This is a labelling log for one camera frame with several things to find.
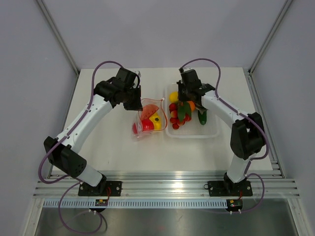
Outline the red apple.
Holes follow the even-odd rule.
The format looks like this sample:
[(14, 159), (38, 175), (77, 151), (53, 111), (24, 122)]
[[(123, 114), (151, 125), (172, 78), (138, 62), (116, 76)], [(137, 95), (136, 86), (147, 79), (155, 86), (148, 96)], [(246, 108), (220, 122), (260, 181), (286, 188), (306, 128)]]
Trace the red apple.
[(140, 135), (143, 132), (143, 125), (142, 122), (134, 122), (132, 125), (132, 131), (134, 135)]

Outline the watermelon slice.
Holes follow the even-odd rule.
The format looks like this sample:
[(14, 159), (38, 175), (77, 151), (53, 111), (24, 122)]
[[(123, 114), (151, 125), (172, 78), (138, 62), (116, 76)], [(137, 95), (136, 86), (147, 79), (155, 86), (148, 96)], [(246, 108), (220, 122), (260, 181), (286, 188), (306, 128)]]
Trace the watermelon slice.
[(143, 106), (143, 110), (140, 115), (140, 120), (149, 119), (158, 110), (159, 107), (154, 104), (148, 104)]

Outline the yellow bell pepper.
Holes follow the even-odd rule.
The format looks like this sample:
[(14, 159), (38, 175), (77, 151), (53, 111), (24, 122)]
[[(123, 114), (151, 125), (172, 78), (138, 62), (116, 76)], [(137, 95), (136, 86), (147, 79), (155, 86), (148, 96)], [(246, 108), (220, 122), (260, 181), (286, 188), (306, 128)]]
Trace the yellow bell pepper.
[(162, 130), (162, 121), (157, 113), (154, 113), (149, 117), (149, 120), (153, 123), (153, 130)]

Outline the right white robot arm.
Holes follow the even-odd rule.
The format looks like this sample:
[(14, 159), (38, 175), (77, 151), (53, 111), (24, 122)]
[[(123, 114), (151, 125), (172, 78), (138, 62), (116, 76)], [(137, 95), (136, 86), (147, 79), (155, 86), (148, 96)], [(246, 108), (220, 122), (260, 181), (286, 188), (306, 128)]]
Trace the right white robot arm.
[(230, 129), (232, 162), (223, 180), (208, 182), (210, 196), (252, 196), (247, 172), (251, 162), (267, 145), (262, 117), (259, 113), (243, 114), (235, 106), (223, 101), (216, 88), (204, 84), (194, 69), (179, 69), (181, 79), (177, 82), (180, 103), (192, 101), (200, 114), (212, 112)]

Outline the red lychee bunch with leaves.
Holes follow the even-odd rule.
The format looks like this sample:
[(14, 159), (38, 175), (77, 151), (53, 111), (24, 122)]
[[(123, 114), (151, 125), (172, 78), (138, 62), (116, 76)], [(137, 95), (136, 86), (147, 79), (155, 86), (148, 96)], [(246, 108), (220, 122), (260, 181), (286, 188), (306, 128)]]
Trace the red lychee bunch with leaves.
[(191, 121), (192, 111), (187, 101), (171, 103), (168, 108), (170, 113), (169, 121), (174, 130), (178, 130), (186, 122)]

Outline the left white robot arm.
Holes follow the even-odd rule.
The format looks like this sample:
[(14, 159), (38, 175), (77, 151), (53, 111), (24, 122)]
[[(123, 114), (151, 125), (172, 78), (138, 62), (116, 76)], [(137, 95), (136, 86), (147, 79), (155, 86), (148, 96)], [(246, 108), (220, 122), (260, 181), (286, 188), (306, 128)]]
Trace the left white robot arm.
[(48, 161), (79, 181), (80, 196), (109, 193), (106, 176), (90, 166), (79, 152), (96, 125), (119, 104), (129, 111), (143, 109), (140, 77), (123, 67), (107, 81), (92, 84), (90, 99), (74, 121), (57, 137), (44, 141)]

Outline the clear zip top bag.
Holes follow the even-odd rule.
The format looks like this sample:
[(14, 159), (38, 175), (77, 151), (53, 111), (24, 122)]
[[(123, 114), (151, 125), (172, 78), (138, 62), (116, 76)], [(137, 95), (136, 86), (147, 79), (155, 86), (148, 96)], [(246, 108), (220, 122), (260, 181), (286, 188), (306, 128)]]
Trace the clear zip top bag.
[(165, 98), (156, 100), (150, 98), (141, 99), (142, 111), (138, 111), (131, 130), (137, 139), (162, 132), (168, 126), (167, 115), (163, 108)]

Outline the red tomato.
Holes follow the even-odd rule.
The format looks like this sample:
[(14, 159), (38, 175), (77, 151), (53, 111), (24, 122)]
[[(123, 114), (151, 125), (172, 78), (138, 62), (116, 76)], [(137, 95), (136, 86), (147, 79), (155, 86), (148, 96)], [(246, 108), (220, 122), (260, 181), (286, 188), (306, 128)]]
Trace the red tomato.
[(150, 119), (144, 119), (141, 121), (143, 125), (143, 131), (152, 131), (154, 130), (154, 123)]

